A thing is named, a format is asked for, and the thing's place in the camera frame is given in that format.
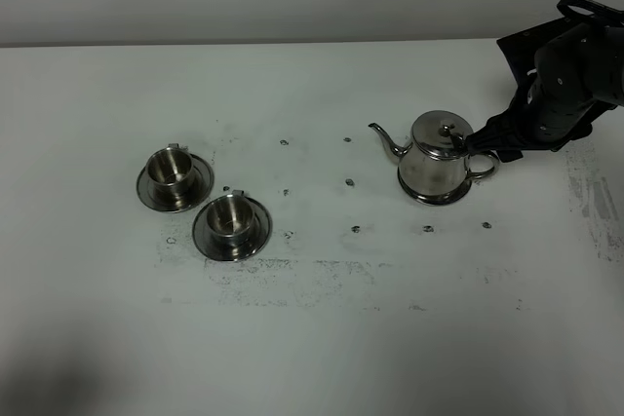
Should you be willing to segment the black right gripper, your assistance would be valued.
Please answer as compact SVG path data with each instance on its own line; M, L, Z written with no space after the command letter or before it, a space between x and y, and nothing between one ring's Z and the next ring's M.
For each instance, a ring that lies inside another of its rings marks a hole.
M593 0L560 0L558 19L496 41L517 83L500 114L464 138L470 155L501 163L526 150L557 151L623 104L623 12Z

